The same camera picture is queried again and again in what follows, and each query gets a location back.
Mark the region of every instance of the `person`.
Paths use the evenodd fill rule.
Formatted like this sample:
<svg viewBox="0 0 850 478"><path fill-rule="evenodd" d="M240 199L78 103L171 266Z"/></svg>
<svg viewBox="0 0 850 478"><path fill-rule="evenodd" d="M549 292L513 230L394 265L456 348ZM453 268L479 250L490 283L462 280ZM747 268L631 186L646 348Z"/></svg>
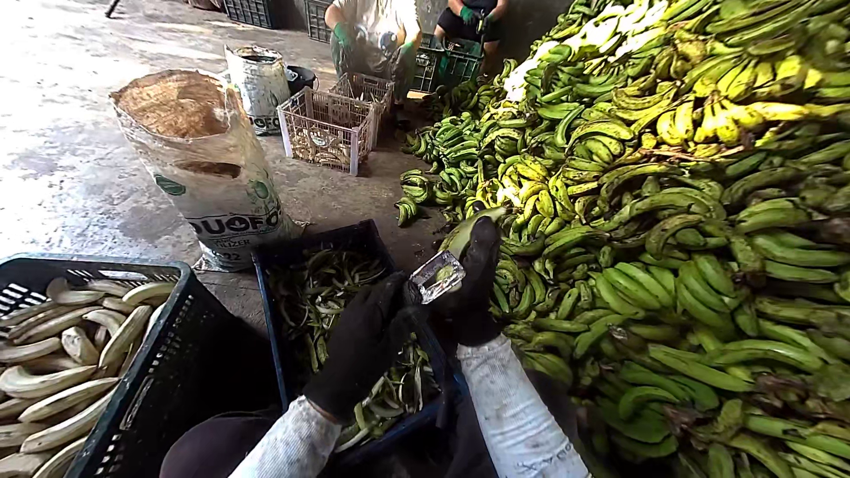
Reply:
<svg viewBox="0 0 850 478"><path fill-rule="evenodd" d="M422 42L413 0L334 0L325 10L337 76L363 73L395 82L394 103L403 105L416 72Z"/></svg>
<svg viewBox="0 0 850 478"><path fill-rule="evenodd" d="M444 38L462 38L484 42L484 64L488 71L502 39L502 16L507 11L507 0L449 0L449 6L437 19L434 38L440 43Z"/></svg>
<svg viewBox="0 0 850 478"><path fill-rule="evenodd" d="M401 350L405 317L427 312L439 324L435 332L457 343L456 356L491 460L482 467L489 469L489 474L470 473L467 466L455 467L466 471L451 475L587 478L581 456L502 335L505 324L488 311L499 245L500 234L493 221L486 217L476 221L462 257L467 274L461 288L428 306L400 305L405 283L400 273L361 291L335 326L324 367L282 417L270 428L257 425L262 419L269 422L257 416L207 420L175 443L163 461L160 477L318 475L333 451L341 424Z"/></svg>

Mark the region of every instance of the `gloved hand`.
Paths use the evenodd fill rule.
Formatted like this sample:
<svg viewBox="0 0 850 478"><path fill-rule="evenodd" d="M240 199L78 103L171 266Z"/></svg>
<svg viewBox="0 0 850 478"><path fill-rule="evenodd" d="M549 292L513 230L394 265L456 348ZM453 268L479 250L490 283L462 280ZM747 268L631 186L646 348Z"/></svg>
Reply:
<svg viewBox="0 0 850 478"><path fill-rule="evenodd" d="M357 293L333 328L325 366L304 387L308 400L339 421L368 396L405 342L405 323L393 310L404 282L404 273L396 272Z"/></svg>
<svg viewBox="0 0 850 478"><path fill-rule="evenodd" d="M493 15L493 12L488 13L487 16L484 17L484 24L481 26L481 30L487 31L487 29L490 27L490 24L494 21L496 21L496 17Z"/></svg>
<svg viewBox="0 0 850 478"><path fill-rule="evenodd" d="M417 63L417 52L415 50L413 42L405 43L399 48L399 56L395 60L393 74L397 86L400 86L400 83L408 83L407 80L412 78Z"/></svg>
<svg viewBox="0 0 850 478"><path fill-rule="evenodd" d="M461 9L461 20L463 20L463 23L465 23L467 25L471 25L471 24L475 23L476 21L478 21L479 18L481 18L481 15L478 12L476 12L475 10L473 10L473 9L467 7L467 6L464 6Z"/></svg>
<svg viewBox="0 0 850 478"><path fill-rule="evenodd" d="M507 325L489 312L500 243L499 230L490 218L475 222L469 247L460 258L467 272L461 288L430 304L437 333L473 347L495 339Z"/></svg>
<svg viewBox="0 0 850 478"><path fill-rule="evenodd" d="M406 58L412 56L413 58L416 58L415 52L412 51L413 46L413 42L406 42L405 44L401 45L401 47L399 48L399 57Z"/></svg>
<svg viewBox="0 0 850 478"><path fill-rule="evenodd" d="M333 27L333 36L337 38L339 45L346 50L351 50L354 46L354 39L349 34L349 29L343 22L339 22Z"/></svg>

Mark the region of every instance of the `plastic crate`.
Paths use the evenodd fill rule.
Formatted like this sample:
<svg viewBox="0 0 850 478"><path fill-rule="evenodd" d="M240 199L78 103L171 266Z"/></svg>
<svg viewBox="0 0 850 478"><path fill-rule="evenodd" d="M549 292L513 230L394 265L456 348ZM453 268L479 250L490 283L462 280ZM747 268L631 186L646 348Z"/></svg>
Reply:
<svg viewBox="0 0 850 478"><path fill-rule="evenodd" d="M411 91L433 93L439 83L438 69L440 61L445 59L444 50L420 46L416 51L416 73L413 75Z"/></svg>
<svg viewBox="0 0 850 478"><path fill-rule="evenodd" d="M156 476L168 449L192 426L219 413L280 404L265 340L233 317L187 264L58 254L0 259L0 314L43 302L57 276L75 285L177 283L66 478Z"/></svg>
<svg viewBox="0 0 850 478"><path fill-rule="evenodd" d="M356 176L377 141L377 106L305 88L277 107L287 156Z"/></svg>
<svg viewBox="0 0 850 478"><path fill-rule="evenodd" d="M442 71L441 84L455 87L470 78L478 76L481 61L484 59L480 54L466 54L459 51L447 51L443 59L445 67Z"/></svg>
<svg viewBox="0 0 850 478"><path fill-rule="evenodd" d="M274 30L278 27L271 0L224 0L227 18Z"/></svg>
<svg viewBox="0 0 850 478"><path fill-rule="evenodd" d="M441 85L455 87L476 77L483 60L481 43L458 38L438 44L434 35L423 33L411 89L433 93Z"/></svg>
<svg viewBox="0 0 850 478"><path fill-rule="evenodd" d="M278 311L277 301L269 290L268 270L272 265L301 264L305 260L303 251L317 248L355 251L380 259L384 268L387 270L387 275L396 269L395 262L390 257L387 248L378 235L375 221L371 219L360 221L356 225L304 236L282 244L264 246L253 255L260 293L263 296L263 307L265 308L266 326L269 329L269 339L272 344L272 355L275 357L280 396L285 403L298 398L299 390L295 390L295 386L287 382L287 378L297 375L298 366L293 360L294 357L287 354L287 340L281 333L284 321ZM410 325L412 330L416 332L419 345L428 353L431 367L434 371L434 377L440 383L441 378L445 377L444 373L451 373L446 368L445 353L440 348L437 339L427 324L412 323ZM406 436L422 427L432 424L437 418L442 402L446 400L445 389L440 393L441 395L439 397L431 400L419 413L401 420L391 427L381 438L332 455L331 466L346 469L369 458L385 454Z"/></svg>
<svg viewBox="0 0 850 478"><path fill-rule="evenodd" d="M329 91L355 100L376 103L380 112L387 113L393 105L394 87L395 82L392 80L370 77L362 73L343 73Z"/></svg>
<svg viewBox="0 0 850 478"><path fill-rule="evenodd" d="M317 42L330 43L331 29L325 23L325 10L331 2L325 0L304 0L304 14L307 16L307 36Z"/></svg>

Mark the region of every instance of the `black shorts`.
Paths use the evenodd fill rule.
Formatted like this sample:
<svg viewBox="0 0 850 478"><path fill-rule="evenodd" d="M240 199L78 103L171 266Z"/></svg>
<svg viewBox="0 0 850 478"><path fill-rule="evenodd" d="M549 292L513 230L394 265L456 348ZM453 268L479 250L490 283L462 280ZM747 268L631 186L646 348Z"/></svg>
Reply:
<svg viewBox="0 0 850 478"><path fill-rule="evenodd" d="M480 42L481 34L477 32L478 22L467 25L461 17L455 15L451 9L446 9L437 19L437 25L445 30L449 38L463 38L472 42ZM502 21L492 21L484 30L485 42L498 42L502 39Z"/></svg>

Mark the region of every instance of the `green logo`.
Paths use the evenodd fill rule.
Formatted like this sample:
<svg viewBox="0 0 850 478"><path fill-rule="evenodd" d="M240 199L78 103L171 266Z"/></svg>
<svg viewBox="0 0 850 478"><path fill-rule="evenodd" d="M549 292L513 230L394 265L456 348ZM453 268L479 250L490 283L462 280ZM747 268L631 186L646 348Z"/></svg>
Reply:
<svg viewBox="0 0 850 478"><path fill-rule="evenodd" d="M254 194L260 199L269 197L269 187L263 181L251 181L251 186L254 188Z"/></svg>
<svg viewBox="0 0 850 478"><path fill-rule="evenodd" d="M170 194L171 196L182 196L186 193L186 186L181 185L176 181L172 181L161 174L154 174L154 180L156 181L156 185L158 185L161 190L165 191L166 194Z"/></svg>

